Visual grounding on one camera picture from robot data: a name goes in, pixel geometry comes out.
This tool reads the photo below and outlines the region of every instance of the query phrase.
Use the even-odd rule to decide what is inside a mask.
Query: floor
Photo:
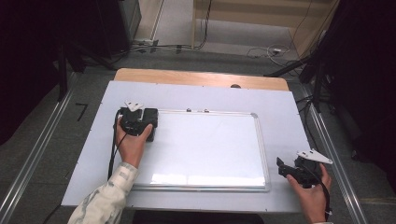
[[[186,2],[167,0],[163,5],[158,30],[154,38],[159,44],[189,44],[190,21]],[[172,10],[185,13],[186,20],[172,18]],[[291,41],[288,33],[281,27],[252,26],[238,23],[209,22],[205,47],[199,51],[182,50],[177,54],[174,49],[157,49],[155,52],[134,51],[115,63],[117,67],[173,69],[246,74],[261,76],[278,70],[281,66],[266,56],[266,49],[274,44],[288,45]],[[250,49],[258,57],[249,57]],[[291,49],[284,57],[273,58],[281,64],[295,60],[295,51]],[[296,77],[300,70],[290,72],[282,77],[288,81],[290,90],[296,100],[304,98],[310,86],[302,85]],[[32,177],[19,199],[8,223],[43,223],[64,196],[70,175],[78,160],[79,153],[90,131],[97,108],[101,102],[106,85],[114,78],[115,72],[107,71],[100,65],[90,66],[84,74],[72,74],[70,81],[75,80],[69,92],[64,111],[56,120],[57,126],[49,141],[45,143],[42,158],[32,173]],[[35,147],[41,131],[57,106],[58,88],[52,90],[26,118],[13,137],[0,146],[0,197],[4,198],[8,188],[18,175],[32,148]],[[88,105],[81,119],[82,107]],[[391,190],[386,175],[374,164],[353,161],[350,159],[353,149],[339,119],[332,114],[330,106],[321,104],[321,117],[334,144],[337,156],[345,168],[345,173],[356,193],[361,206],[364,221],[357,221],[347,206],[347,197],[342,191],[341,183],[334,176],[331,195],[334,223],[393,223],[396,215],[395,193]],[[308,127],[314,135],[318,148],[325,148],[313,116],[308,116]],[[314,145],[312,138],[307,138]],[[60,207],[50,217],[49,223],[65,223],[73,212],[73,207]],[[131,223],[134,211],[126,209],[121,223]],[[305,223],[300,214],[262,214],[265,223]]]

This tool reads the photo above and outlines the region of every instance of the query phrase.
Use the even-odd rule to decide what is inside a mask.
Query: shirt
[[[120,223],[126,198],[136,178],[135,167],[127,162],[120,163],[107,183],[81,202],[68,223]]]

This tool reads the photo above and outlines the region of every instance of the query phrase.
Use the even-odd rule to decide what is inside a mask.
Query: black device
[[[285,165],[279,158],[276,158],[276,165],[280,175],[292,175],[303,188],[310,189],[312,185],[320,183],[321,171],[317,161],[307,160],[303,157],[298,157],[294,161],[295,167]]]
[[[129,108],[124,107],[121,114],[120,126],[130,135],[138,136],[149,124],[152,124],[153,129],[147,141],[154,141],[155,129],[158,126],[158,109],[146,108],[144,110],[138,109],[132,112]]]

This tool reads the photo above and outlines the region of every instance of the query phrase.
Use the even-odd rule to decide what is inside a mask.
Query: gray carpet
[[[115,64],[117,67],[172,69],[221,72],[260,76],[279,69],[266,58],[250,59],[241,55],[182,51],[157,50],[154,53],[133,52]],[[85,139],[91,128],[97,108],[101,103],[109,80],[115,72],[107,71],[102,66],[87,68],[79,80],[69,104],[51,137],[41,162],[35,169],[21,200],[19,201],[9,223],[42,223],[46,216],[59,204],[67,188],[69,177],[78,160]],[[295,99],[303,98],[302,85],[296,77],[283,76],[289,83]],[[21,169],[24,160],[35,144],[41,130],[56,104],[58,88],[51,91],[40,105],[23,122],[14,136],[0,146],[0,197],[4,197],[10,183]],[[76,103],[88,104],[80,121],[82,107]],[[342,124],[336,116],[331,115],[326,104],[322,104],[323,117],[328,125],[332,140],[346,167],[363,210],[370,223],[394,223],[396,215],[395,194],[390,189],[385,174],[371,163],[362,163],[350,159],[352,147]],[[321,149],[318,132],[311,119],[308,126]],[[332,189],[334,223],[352,223],[345,199],[335,178]],[[74,208],[61,207],[51,217],[49,223],[65,223]],[[133,211],[126,209],[121,223],[131,223]],[[305,223],[300,214],[265,214],[265,223]]]

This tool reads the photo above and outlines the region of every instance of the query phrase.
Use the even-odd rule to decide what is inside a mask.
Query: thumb
[[[301,190],[301,187],[297,180],[292,175],[286,175],[286,178],[288,179],[289,184],[294,189],[294,191],[298,193]]]
[[[148,126],[146,126],[145,130],[142,132],[142,134],[140,134],[140,136],[147,139],[151,134],[151,130],[152,130],[152,124],[149,124]]]

